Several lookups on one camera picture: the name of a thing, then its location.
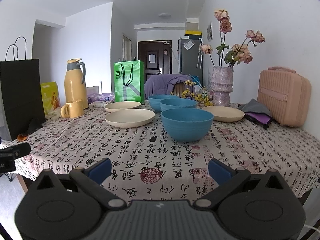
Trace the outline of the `grey purple folded cloth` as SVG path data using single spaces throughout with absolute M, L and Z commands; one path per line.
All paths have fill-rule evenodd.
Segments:
M 251 99 L 248 103 L 240 104 L 238 109 L 244 112 L 247 120 L 261 125 L 264 129 L 268 129 L 273 120 L 269 109 L 255 99 Z

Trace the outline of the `yellow thermos jug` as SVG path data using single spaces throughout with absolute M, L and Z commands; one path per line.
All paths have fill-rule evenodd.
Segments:
M 82 100 L 83 109 L 87 109 L 86 67 L 81 60 L 70 59 L 67 61 L 67 72 L 64 81 L 65 96 L 67 102 Z

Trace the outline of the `yellow box on refrigerator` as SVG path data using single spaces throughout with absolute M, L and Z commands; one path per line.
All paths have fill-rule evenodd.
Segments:
M 186 30 L 185 36 L 187 36 L 189 39 L 198 40 L 199 38 L 202 38 L 202 32 L 201 31 Z

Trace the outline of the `dark brown door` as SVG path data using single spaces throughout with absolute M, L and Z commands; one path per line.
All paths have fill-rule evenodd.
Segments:
M 172 73 L 172 41 L 139 41 L 138 59 L 144 63 L 144 78 Z

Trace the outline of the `white book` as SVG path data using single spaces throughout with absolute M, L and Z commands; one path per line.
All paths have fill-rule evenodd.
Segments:
M 110 101 L 95 101 L 89 104 L 89 107 L 104 108 Z

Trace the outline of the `calligraphy print tablecloth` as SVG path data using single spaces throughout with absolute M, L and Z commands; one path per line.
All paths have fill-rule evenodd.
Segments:
M 168 136 L 159 114 L 128 129 L 110 126 L 106 114 L 91 108 L 78 118 L 47 121 L 27 137 L 31 153 L 15 161 L 16 173 L 35 180 L 45 168 L 68 173 L 109 158 L 112 173 L 103 187 L 125 201 L 195 201 L 217 187 L 208 174 L 215 158 L 252 173 L 274 168 L 297 197 L 319 187 L 319 141 L 300 128 L 272 123 L 264 129 L 246 119 L 213 122 L 200 141 L 180 143 Z

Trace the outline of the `grey refrigerator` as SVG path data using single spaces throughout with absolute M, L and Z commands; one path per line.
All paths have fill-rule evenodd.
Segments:
M 178 39 L 178 72 L 197 77 L 203 83 L 202 36 L 191 35 L 189 38 Z

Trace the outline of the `yellow green snack box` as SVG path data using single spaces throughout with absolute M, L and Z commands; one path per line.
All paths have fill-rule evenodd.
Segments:
M 59 90 L 56 82 L 41 83 L 41 95 L 45 115 L 60 107 Z

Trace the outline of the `chair with purple cover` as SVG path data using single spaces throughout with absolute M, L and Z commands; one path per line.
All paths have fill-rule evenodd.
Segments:
M 190 76 L 183 74 L 151 75 L 144 84 L 145 100 L 151 95 L 170 94 L 176 84 L 191 80 Z

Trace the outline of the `pink textured vase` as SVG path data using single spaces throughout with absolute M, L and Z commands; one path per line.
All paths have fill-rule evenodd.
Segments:
M 213 91 L 213 104 L 229 107 L 230 94 L 233 91 L 233 69 L 229 67 L 214 67 L 210 86 Z

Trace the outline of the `pink hard case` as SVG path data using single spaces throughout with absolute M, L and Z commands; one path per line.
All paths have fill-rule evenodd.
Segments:
M 310 97 L 310 81 L 290 68 L 269 67 L 260 73 L 257 101 L 265 105 L 281 125 L 303 126 Z

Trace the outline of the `cream plate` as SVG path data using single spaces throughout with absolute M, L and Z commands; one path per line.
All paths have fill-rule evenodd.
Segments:
M 221 122 L 240 121 L 245 115 L 244 112 L 239 109 L 225 106 L 208 106 L 203 107 L 202 110 L 212 113 L 214 120 Z
M 136 101 L 122 101 L 122 102 L 112 102 L 104 106 L 104 109 L 109 112 L 117 112 L 124 109 L 135 109 L 141 106 L 140 102 Z
M 105 116 L 105 121 L 117 128 L 135 128 L 149 124 L 155 113 L 147 109 L 124 109 Z

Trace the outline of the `ceiling lamp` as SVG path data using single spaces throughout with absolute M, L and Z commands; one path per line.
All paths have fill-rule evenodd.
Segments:
M 169 19 L 171 18 L 171 15 L 170 14 L 167 14 L 167 13 L 161 13 L 158 15 L 159 18 L 162 18 L 162 19 Z

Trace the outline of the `green paper bag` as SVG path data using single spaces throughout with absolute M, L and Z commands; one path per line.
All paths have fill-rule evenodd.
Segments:
M 143 61 L 123 61 L 114 63 L 114 92 L 116 102 L 144 102 Z

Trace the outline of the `purple tissue pack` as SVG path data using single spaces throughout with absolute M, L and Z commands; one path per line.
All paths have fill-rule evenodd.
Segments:
M 113 101 L 115 99 L 115 94 L 114 93 L 92 93 L 88 94 L 87 100 L 88 103 L 93 103 L 96 101 Z

